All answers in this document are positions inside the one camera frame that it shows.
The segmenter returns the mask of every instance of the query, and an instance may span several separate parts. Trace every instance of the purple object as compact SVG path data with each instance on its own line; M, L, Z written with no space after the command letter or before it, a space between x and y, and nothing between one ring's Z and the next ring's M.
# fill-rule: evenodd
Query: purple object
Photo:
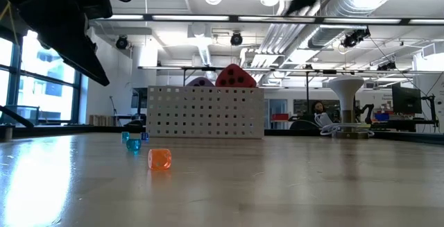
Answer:
M213 83L208 78L198 77L190 81L187 86L207 86L214 87Z

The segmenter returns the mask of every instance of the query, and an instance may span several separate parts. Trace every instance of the white pegboard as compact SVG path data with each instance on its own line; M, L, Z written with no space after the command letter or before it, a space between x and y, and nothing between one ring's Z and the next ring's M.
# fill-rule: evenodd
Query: white pegboard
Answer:
M151 137L264 136L264 91L259 88L148 87Z

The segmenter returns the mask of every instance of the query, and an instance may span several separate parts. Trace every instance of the ceiling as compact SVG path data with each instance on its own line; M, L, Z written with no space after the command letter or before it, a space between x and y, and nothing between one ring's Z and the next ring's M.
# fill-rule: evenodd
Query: ceiling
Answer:
M132 0L122 3L111 0L114 13L156 13L156 14L233 14L233 15L275 15L279 6L264 6L260 1L222 0L219 5L209 5L205 0ZM444 17L444 3L442 0L388 0L370 16L378 17ZM233 31L240 31L245 47L258 47L267 35L268 24L242 24L242 23L208 23L212 28L213 44L209 46L210 53L218 56L239 57L243 47L231 47L230 38ZM189 23L167 22L92 22L96 32L116 38L117 31L125 28L151 28L152 35L163 46L159 50L159 59L163 65L175 59L191 60L198 54L198 48L188 44L187 28ZM357 48L338 51L338 42L328 51L320 51L313 62L314 68L335 68L347 63L348 67L358 68L369 62L379 60L385 54L397 52L397 65L399 68L411 66L414 51L421 46L430 44L433 40L444 39L443 27L418 26L370 26L372 42L366 39L358 44ZM146 36L131 35L128 38L135 44L143 44Z

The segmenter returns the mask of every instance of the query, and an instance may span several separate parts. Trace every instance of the computer monitor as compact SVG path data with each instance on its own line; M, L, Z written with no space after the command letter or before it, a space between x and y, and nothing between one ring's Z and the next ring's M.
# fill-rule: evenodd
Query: computer monitor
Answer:
M393 111L397 113L422 113L421 91L413 88L392 86Z

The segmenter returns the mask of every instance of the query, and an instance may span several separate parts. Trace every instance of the wooden table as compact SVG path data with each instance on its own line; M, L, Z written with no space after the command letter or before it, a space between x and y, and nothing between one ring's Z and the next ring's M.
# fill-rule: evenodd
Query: wooden table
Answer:
M150 148L173 165L149 171ZM443 226L444 148L384 140L0 144L0 226Z

